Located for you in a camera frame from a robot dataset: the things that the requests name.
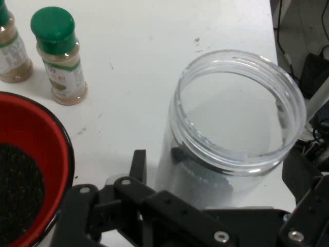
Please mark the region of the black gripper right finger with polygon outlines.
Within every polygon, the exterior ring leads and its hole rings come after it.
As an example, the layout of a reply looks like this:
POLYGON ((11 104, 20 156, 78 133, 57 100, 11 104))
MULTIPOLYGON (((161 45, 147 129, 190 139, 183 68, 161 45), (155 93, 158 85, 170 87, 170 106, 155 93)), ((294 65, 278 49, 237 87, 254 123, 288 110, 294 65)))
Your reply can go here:
POLYGON ((296 201, 279 230, 282 245, 328 246, 328 175, 291 150, 283 161, 282 180, 296 201))

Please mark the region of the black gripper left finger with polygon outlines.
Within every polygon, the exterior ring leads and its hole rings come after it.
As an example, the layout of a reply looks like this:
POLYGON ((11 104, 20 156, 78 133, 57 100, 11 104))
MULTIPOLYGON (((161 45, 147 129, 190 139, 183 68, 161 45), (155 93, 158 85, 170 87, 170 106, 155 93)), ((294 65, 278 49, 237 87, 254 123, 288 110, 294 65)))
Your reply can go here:
POLYGON ((134 246, 238 246, 238 236, 208 214, 145 183, 146 151, 136 150, 130 172, 97 189, 77 185, 66 194, 52 246, 99 246, 117 230, 134 246))

